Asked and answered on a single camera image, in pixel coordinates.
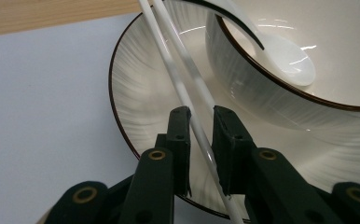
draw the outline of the white spoon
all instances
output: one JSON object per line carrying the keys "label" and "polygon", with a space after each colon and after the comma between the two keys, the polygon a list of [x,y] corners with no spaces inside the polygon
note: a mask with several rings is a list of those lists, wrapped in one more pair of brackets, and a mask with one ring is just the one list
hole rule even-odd
{"label": "white spoon", "polygon": [[186,0],[198,5],[209,7],[230,21],[240,25],[243,32],[250,35],[260,51],[258,57],[263,57],[270,65],[271,71],[275,76],[283,81],[297,86],[311,85],[316,77],[316,72],[312,60],[308,55],[295,43],[278,35],[267,35],[258,31],[256,26],[251,22],[247,15],[239,10],[231,0]]}

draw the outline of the wooden floor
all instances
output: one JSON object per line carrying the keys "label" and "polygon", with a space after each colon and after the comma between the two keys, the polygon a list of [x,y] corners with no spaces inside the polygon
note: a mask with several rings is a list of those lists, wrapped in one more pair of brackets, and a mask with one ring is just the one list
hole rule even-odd
{"label": "wooden floor", "polygon": [[137,0],[0,0],[0,35],[139,11]]}

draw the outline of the white table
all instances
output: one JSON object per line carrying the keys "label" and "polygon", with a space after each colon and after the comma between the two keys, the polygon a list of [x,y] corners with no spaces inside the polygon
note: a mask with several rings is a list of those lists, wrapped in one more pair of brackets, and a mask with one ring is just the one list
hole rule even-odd
{"label": "white table", "polygon": [[[133,174],[108,70],[134,17],[0,35],[0,224],[36,223],[73,185]],[[175,223],[229,221],[176,200]]]}

